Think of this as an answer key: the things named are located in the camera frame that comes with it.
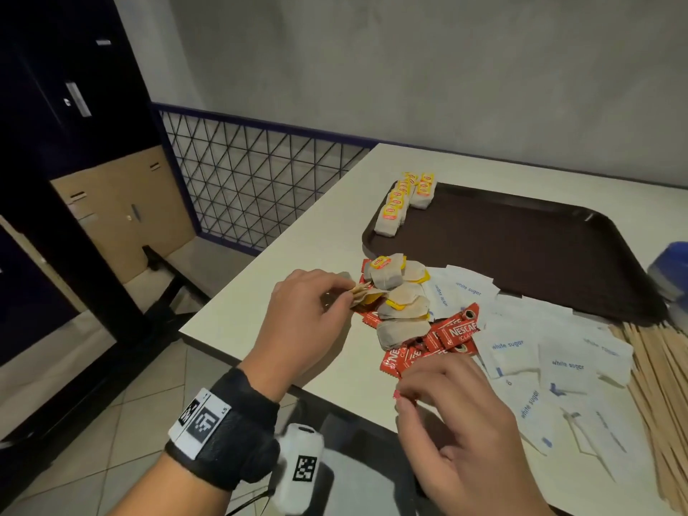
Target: dark blue door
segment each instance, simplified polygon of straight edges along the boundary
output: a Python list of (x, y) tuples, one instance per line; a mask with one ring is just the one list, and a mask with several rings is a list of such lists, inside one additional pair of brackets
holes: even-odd
[(0, 365), (78, 312), (0, 227)]

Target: white sensor device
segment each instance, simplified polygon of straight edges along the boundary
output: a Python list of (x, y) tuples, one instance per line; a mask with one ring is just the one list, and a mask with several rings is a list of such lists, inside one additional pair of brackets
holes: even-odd
[(280, 458), (277, 469), (282, 471), (282, 476), (272, 496), (272, 503), (283, 514), (301, 515), (313, 496), (325, 439), (312, 427), (289, 424), (284, 436), (278, 440)]

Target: door handle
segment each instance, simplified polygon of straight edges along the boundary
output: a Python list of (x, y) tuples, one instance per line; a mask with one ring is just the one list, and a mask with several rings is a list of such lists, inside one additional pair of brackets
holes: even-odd
[(79, 90), (79, 87), (76, 85), (76, 83), (74, 83), (73, 81), (66, 81), (64, 82), (64, 84), (67, 86), (67, 90), (70, 92), (70, 95), (74, 100), (74, 104), (76, 105), (76, 108), (79, 109), (79, 112), (81, 113), (82, 117), (90, 118), (91, 111), (88, 109), (88, 105), (86, 104), (86, 101), (81, 95), (81, 91)]

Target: stir stick bundle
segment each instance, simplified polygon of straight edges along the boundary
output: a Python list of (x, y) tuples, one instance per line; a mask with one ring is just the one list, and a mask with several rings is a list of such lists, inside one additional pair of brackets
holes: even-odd
[(634, 348), (628, 389), (645, 423), (659, 494), (688, 516), (688, 337), (667, 324), (613, 331)]

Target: right hand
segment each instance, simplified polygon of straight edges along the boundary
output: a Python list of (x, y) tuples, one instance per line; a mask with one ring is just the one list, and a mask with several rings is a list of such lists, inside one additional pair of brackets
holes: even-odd
[[(516, 419), (466, 355), (417, 360), (397, 385), (399, 440), (418, 482), (451, 516), (552, 516)], [(428, 399), (442, 421), (413, 400)]]

